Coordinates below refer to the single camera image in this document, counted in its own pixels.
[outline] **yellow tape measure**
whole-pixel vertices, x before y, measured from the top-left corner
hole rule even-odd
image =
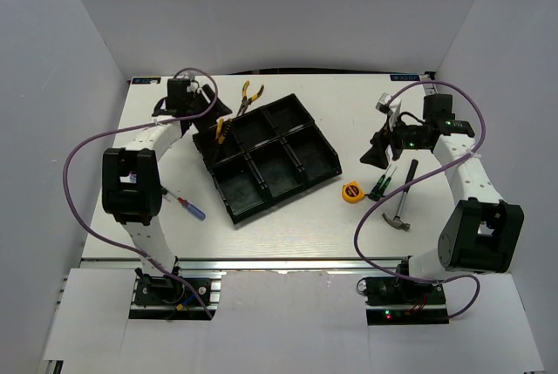
[[[364,193],[363,189],[357,184],[354,180],[349,182],[347,185],[343,185],[343,191],[341,192],[341,196],[343,199],[350,204],[356,204],[359,201],[362,201],[366,194]]]

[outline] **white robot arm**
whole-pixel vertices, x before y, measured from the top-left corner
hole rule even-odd
[[[472,151],[473,129],[468,122],[455,119],[452,95],[427,95],[424,121],[418,119],[417,125],[407,125],[401,119],[405,113],[401,112],[400,99],[389,100],[384,94],[377,104],[388,119],[372,137],[372,147],[361,162],[386,169],[388,147],[394,160],[404,150],[429,149],[442,166]],[[506,272],[523,223],[521,207],[504,201],[477,155],[447,169],[446,178],[455,203],[453,214],[438,246],[411,257],[406,275],[444,280],[455,276],[455,271]]]
[[[161,116],[160,119],[170,119],[172,116]],[[140,152],[147,149],[155,153],[157,161],[165,154],[168,148],[177,140],[182,138],[180,122],[164,124],[147,128],[124,149],[128,152]],[[134,175],[134,183],[138,182],[140,175]],[[145,250],[156,262],[160,263],[163,269],[172,272],[176,258],[171,252],[165,240],[165,235],[160,226],[159,216],[154,215],[146,225],[141,221],[127,221],[122,223],[122,227],[132,238],[136,248]],[[142,269],[145,274],[162,274],[147,259],[141,257]]]
[[[215,94],[210,86],[199,85],[194,89],[190,78],[170,78],[167,96],[154,107],[157,121],[188,117],[204,111]],[[126,146],[107,149],[103,155],[102,201],[103,209],[114,216],[132,238],[136,248],[145,251],[168,272],[177,273],[177,258],[173,255],[163,235],[158,214],[162,205],[157,162],[187,129],[194,124],[198,130],[215,124],[217,118],[230,114],[220,100],[211,111],[194,121],[174,121],[143,130]],[[163,277],[147,258],[141,257],[139,277]],[[174,281],[165,279],[167,284]]]

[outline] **white wall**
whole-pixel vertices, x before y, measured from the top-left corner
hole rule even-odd
[[[480,102],[483,163],[524,209],[512,274],[550,373],[558,373],[557,72],[558,0],[476,0],[438,74]],[[473,116],[462,103],[458,111]]]
[[[473,0],[82,0],[126,76],[436,70]]]
[[[0,0],[0,12],[0,371],[29,374],[85,241],[62,165],[85,136],[115,125],[126,81],[79,0]],[[103,148],[79,155],[71,173],[89,217]]]

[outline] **black tray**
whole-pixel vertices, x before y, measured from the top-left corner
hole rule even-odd
[[[194,135],[233,223],[341,174],[337,153],[296,95],[233,121],[215,155],[215,126]]]

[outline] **small screwdriver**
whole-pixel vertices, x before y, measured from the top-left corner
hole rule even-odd
[[[162,189],[163,195],[170,194],[171,196],[173,196],[196,219],[198,219],[199,221],[206,220],[206,214],[203,211],[201,211],[199,208],[197,208],[194,204],[184,200],[182,197],[179,197],[178,195],[176,195],[172,191],[169,191],[165,187],[161,187],[161,189]]]
[[[388,187],[388,185],[390,185],[391,177],[393,176],[393,174],[394,174],[395,171],[397,171],[397,170],[398,170],[398,167],[395,167],[395,168],[393,169],[393,171],[391,172],[391,175],[388,176],[386,180],[383,180],[383,178],[385,177],[385,174],[382,175],[382,177],[380,178],[380,180],[382,180],[382,183],[381,183],[381,185],[380,185],[380,188],[379,188],[376,192],[374,192],[374,190],[372,190],[372,192],[371,192],[371,196],[372,196],[371,198],[372,198],[374,201],[379,201],[380,198],[382,198],[382,196],[384,195],[385,189]]]
[[[384,174],[382,176],[380,176],[380,179],[378,180],[378,182],[376,182],[376,185],[374,186],[374,188],[372,189],[372,191],[368,195],[371,199],[374,197],[374,195],[376,195],[378,193],[378,191],[382,187],[382,182],[384,182],[385,175],[390,170],[390,167],[391,167],[391,164],[387,167],[387,169],[385,169]]]

